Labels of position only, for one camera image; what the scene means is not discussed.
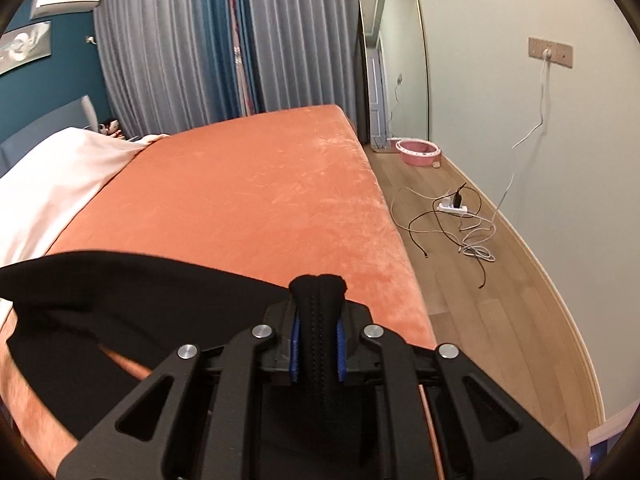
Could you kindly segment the black pants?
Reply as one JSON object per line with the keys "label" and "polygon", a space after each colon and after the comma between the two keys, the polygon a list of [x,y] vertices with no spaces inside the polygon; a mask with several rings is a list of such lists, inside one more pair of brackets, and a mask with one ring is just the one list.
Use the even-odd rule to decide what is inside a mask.
{"label": "black pants", "polygon": [[124,252],[63,252],[1,270],[17,324],[14,363],[39,400],[82,439],[138,384],[117,353],[149,370],[184,344],[226,344],[292,299],[336,330],[347,286],[303,275],[281,287],[176,260]]}

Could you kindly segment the white power strip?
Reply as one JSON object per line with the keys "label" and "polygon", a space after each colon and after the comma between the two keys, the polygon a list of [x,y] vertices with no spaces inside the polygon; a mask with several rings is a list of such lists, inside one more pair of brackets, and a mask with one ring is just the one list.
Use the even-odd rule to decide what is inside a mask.
{"label": "white power strip", "polygon": [[444,212],[445,214],[456,214],[457,216],[464,216],[469,213],[467,206],[462,205],[460,207],[456,207],[453,204],[445,202],[440,202],[437,205],[437,210]]}

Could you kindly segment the orange velvet bed cover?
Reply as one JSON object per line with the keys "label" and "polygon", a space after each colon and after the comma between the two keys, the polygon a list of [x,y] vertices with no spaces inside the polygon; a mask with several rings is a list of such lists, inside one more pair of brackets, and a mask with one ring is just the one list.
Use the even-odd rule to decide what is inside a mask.
{"label": "orange velvet bed cover", "polygon": [[[418,281],[367,156],[334,105],[220,122],[162,138],[81,209],[42,257],[124,252],[281,287],[337,274],[350,300],[410,344],[435,342]],[[54,476],[80,439],[14,363],[1,303],[1,418]]]}

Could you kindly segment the pink pet bowl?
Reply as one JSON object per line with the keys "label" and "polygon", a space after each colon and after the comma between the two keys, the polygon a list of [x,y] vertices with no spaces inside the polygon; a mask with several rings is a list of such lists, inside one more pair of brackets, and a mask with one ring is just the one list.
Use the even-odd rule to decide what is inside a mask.
{"label": "pink pet bowl", "polygon": [[395,148],[400,159],[409,166],[434,168],[440,166],[442,151],[431,141],[402,138],[396,142]]}

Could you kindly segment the white cream blanket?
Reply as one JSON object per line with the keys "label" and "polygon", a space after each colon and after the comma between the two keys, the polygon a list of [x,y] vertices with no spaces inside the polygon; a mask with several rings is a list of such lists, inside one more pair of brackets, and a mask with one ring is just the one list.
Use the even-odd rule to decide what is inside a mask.
{"label": "white cream blanket", "polygon": [[1,178],[1,264],[44,256],[101,188],[160,140],[130,142],[66,128],[30,150]]}

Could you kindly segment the nightstand clutter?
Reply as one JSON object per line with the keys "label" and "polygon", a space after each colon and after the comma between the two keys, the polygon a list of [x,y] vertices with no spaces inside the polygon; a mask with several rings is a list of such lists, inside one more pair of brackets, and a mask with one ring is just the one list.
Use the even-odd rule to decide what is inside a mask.
{"label": "nightstand clutter", "polygon": [[107,120],[103,124],[99,124],[99,133],[111,138],[122,138],[124,136],[117,119]]}

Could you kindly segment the blue padded headboard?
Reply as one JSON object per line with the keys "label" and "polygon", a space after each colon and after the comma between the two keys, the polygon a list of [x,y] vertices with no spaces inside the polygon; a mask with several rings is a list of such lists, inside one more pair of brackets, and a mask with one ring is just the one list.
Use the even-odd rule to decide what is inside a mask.
{"label": "blue padded headboard", "polygon": [[98,131],[98,115],[88,96],[52,110],[4,140],[1,143],[0,176],[3,177],[40,142],[70,127]]}

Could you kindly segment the standing floor mirror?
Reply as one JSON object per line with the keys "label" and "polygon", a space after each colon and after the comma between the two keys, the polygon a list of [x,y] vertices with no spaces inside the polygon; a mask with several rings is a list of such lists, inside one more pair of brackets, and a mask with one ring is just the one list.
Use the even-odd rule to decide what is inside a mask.
{"label": "standing floor mirror", "polygon": [[430,136],[427,55],[419,0],[359,0],[370,147],[388,153]]}

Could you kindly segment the grey blue curtain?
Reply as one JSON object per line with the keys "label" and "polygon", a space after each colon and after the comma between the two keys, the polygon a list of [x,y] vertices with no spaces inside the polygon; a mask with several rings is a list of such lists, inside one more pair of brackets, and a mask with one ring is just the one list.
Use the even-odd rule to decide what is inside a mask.
{"label": "grey blue curtain", "polygon": [[133,136],[326,104],[369,136],[359,0],[101,0],[93,15]]}

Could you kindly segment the beige wall socket plate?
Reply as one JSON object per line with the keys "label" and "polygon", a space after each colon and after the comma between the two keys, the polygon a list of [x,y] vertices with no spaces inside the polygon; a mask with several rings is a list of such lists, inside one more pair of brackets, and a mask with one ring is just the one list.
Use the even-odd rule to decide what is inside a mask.
{"label": "beige wall socket plate", "polygon": [[574,66],[574,49],[569,44],[529,37],[527,51],[531,58],[566,68]]}

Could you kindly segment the silver wall picture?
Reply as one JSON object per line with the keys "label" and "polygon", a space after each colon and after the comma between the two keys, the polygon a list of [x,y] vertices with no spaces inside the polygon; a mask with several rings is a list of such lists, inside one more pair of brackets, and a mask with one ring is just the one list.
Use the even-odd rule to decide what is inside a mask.
{"label": "silver wall picture", "polygon": [[51,22],[6,32],[0,44],[0,75],[51,55]]}

